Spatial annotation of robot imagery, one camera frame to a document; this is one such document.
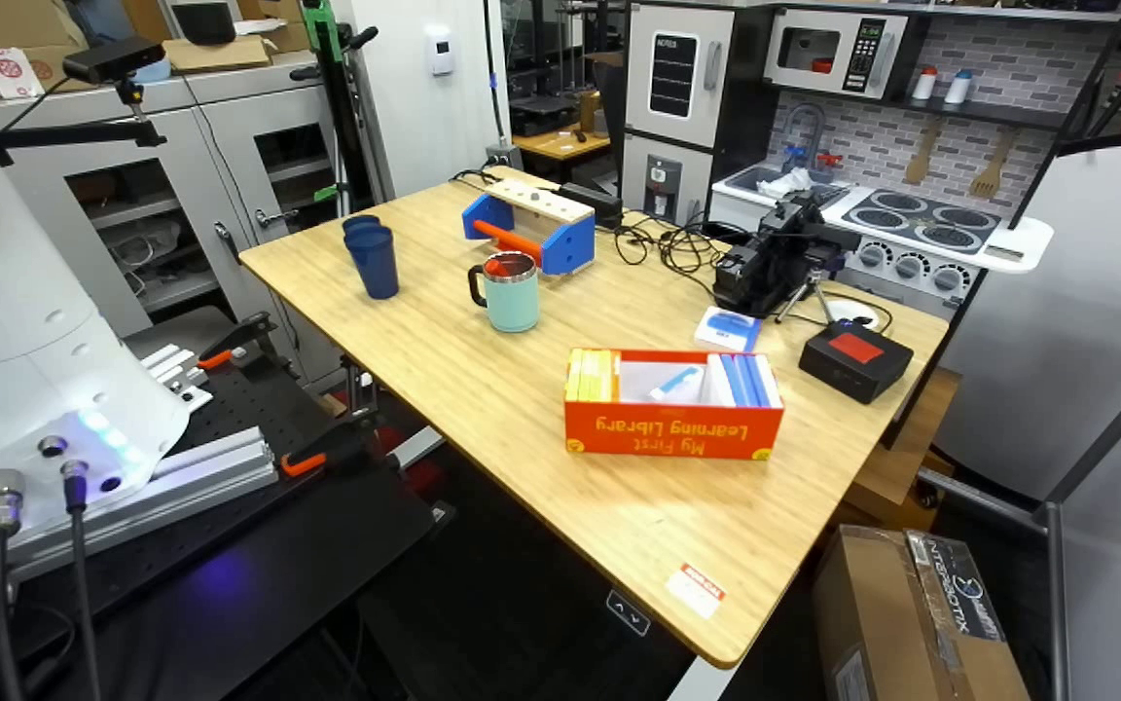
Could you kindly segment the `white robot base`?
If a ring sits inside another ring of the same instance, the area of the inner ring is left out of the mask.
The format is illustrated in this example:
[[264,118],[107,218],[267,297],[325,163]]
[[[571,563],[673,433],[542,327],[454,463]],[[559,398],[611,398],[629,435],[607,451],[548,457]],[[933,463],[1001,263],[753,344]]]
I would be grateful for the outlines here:
[[186,406],[111,336],[0,170],[0,468],[49,484],[40,440],[58,433],[97,484],[141,488],[186,433]]

